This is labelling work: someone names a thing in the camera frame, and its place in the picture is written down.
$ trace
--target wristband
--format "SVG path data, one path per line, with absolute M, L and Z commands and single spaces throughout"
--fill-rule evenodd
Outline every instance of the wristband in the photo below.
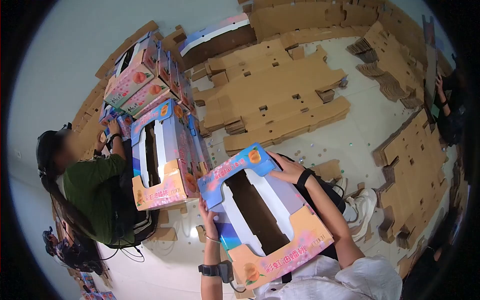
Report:
M 120 134 L 120 133 L 116 133 L 116 134 L 113 134 L 112 137 L 110 137 L 110 140 L 113 141 L 113 139 L 114 139 L 115 137 L 117 137 L 117 136 L 121 138 L 121 134 Z
M 315 175 L 315 172 L 310 169 L 305 169 L 302 174 L 300 175 L 298 181 L 297 181 L 297 188 L 304 190 L 305 189 L 305 183 L 307 182 L 308 177 L 310 175 Z

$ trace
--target white floor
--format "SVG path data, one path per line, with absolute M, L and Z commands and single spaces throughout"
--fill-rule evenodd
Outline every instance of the white floor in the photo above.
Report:
M 348 87 L 336 93 L 345 96 L 351 103 L 350 113 L 345 120 L 317 129 L 287 140 L 279 145 L 268 147 L 268 150 L 285 154 L 293 159 L 300 159 L 305 166 L 320 164 L 330 159 L 339 159 L 343 176 L 348 178 L 346 193 L 357 190 L 357 184 L 364 182 L 366 187 L 379 188 L 385 179 L 380 167 L 376 167 L 371 152 L 400 125 L 408 119 L 412 110 L 407 110 L 400 102 L 387 100 L 379 90 L 379 84 L 361 75 L 356 69 L 362 61 L 346 50 L 358 38 L 349 37 L 309 43 L 305 46 L 306 54 L 313 53 L 315 46 L 321 44 L 327 51 L 327 64 L 331 69 L 342 68 L 348 74 Z M 206 77 L 192 83 L 200 90 L 213 87 Z M 204 116 L 205 107 L 198 108 L 200 116 Z M 213 133 L 206 143 L 210 147 L 210 155 L 214 165 L 228 159 L 223 146 L 225 130 Z M 452 179 L 453 163 L 456 160 L 456 148 L 448 148 L 449 161 L 444 165 L 448 183 Z M 427 239 L 433 230 L 439 212 L 446 214 L 448 210 L 449 189 L 445 193 L 437 212 L 424 231 Z M 187 204 L 188 214 L 180 211 L 169 211 L 170 223 L 166 227 L 174 227 L 177 231 L 176 242 L 148 242 L 140 250 L 145 256 L 144 263 L 136 263 L 122 253 L 106 261 L 113 279 L 113 289 L 106 288 L 95 276 L 99 290 L 112 290 L 117 299 L 200 299 L 200 274 L 197 266 L 203 261 L 204 244 L 198 240 L 195 226 L 202 224 L 198 215 L 197 203 Z M 371 220 L 373 236 L 364 238 L 357 245 L 367 256 L 382 254 L 390 260 L 394 267 L 404 255 L 411 255 L 415 249 L 407 251 L 381 241 L 378 226 L 383 220 L 383 212 L 377 209 Z M 103 257 L 109 257 L 114 250 L 100 245 Z M 232 288 L 224 285 L 224 299 L 235 299 Z

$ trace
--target cardboard box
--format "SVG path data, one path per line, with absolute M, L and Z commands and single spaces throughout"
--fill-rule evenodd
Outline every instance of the cardboard box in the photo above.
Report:
M 119 108 L 144 85 L 157 77 L 157 43 L 156 37 L 149 32 L 117 59 L 114 74 L 105 90 L 105 102 Z
M 117 117 L 117 122 L 120 126 L 120 130 L 122 133 L 122 140 L 126 141 L 130 139 L 132 134 L 132 123 L 133 123 L 132 117 L 127 114 L 121 115 Z M 110 134 L 110 128 L 108 127 L 105 128 L 104 133 L 107 139 L 110 139 L 110 137 L 112 136 Z
M 325 225 L 293 184 L 254 143 L 198 180 L 209 210 L 218 212 L 220 240 L 247 289 L 295 270 L 333 243 Z
M 206 175 L 212 170 L 212 161 L 208 154 L 207 145 L 204 138 L 200 135 L 200 123 L 198 119 L 192 115 L 188 115 L 189 127 L 192 132 L 193 142 L 195 143 L 195 149 L 197 150 L 198 162 L 200 163 L 200 169 L 202 174 Z
M 98 123 L 103 126 L 108 126 L 108 123 L 111 120 L 123 114 L 125 114 L 125 111 L 120 108 L 114 108 L 112 105 L 104 101 L 100 108 L 100 118 L 98 119 Z
M 169 91 L 170 89 L 167 84 L 160 76 L 157 76 L 145 84 L 145 86 L 128 99 L 120 108 L 132 116 L 135 116 L 155 99 L 162 97 L 164 94 L 168 96 Z
M 168 51 L 162 47 L 162 41 L 158 42 L 157 50 L 157 73 L 158 77 L 170 87 L 170 68 L 168 67 Z
M 160 104 L 167 101 L 168 99 L 175 99 L 175 102 L 179 102 L 177 96 L 175 96 L 169 89 L 168 91 L 165 91 L 163 94 L 155 98 L 152 102 L 147 104 L 142 110 L 140 110 L 136 115 L 134 115 L 134 118 L 138 119 L 152 109 L 157 108 Z
M 181 99 L 177 61 L 170 52 L 168 52 L 168 70 L 170 72 L 170 90 L 178 99 Z
M 138 210 L 197 199 L 201 177 L 188 116 L 173 99 L 132 125 L 133 195 Z
M 193 103 L 192 88 L 190 87 L 190 80 L 185 77 L 184 73 L 179 73 L 180 83 L 180 101 L 193 114 L 197 115 L 195 104 Z

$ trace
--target black cable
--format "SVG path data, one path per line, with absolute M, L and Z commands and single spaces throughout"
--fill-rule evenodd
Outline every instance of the black cable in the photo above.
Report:
M 232 289 L 233 289 L 234 291 L 236 291 L 237 293 L 243 293 L 243 292 L 245 292 L 245 291 L 247 290 L 247 288 L 245 288 L 243 291 L 237 290 L 237 289 L 233 286 L 233 283 L 232 283 L 231 281 L 230 281 L 230 286 L 231 286 Z

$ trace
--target cardboard sheet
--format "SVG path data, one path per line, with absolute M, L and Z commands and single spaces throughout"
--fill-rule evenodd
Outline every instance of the cardboard sheet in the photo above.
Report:
M 383 240 L 392 242 L 401 232 L 399 244 L 411 248 L 426 228 L 447 189 L 441 170 L 445 157 L 438 129 L 430 129 L 424 109 L 374 150 L 373 159 L 384 166 L 386 179 L 378 192 L 379 205 L 385 209 L 379 227 Z
M 358 65 L 357 70 L 376 79 L 387 99 L 400 100 L 406 108 L 423 105 L 423 86 L 405 60 L 406 49 L 393 34 L 384 31 L 380 22 L 376 22 L 362 39 L 348 46 L 347 50 L 365 62 Z

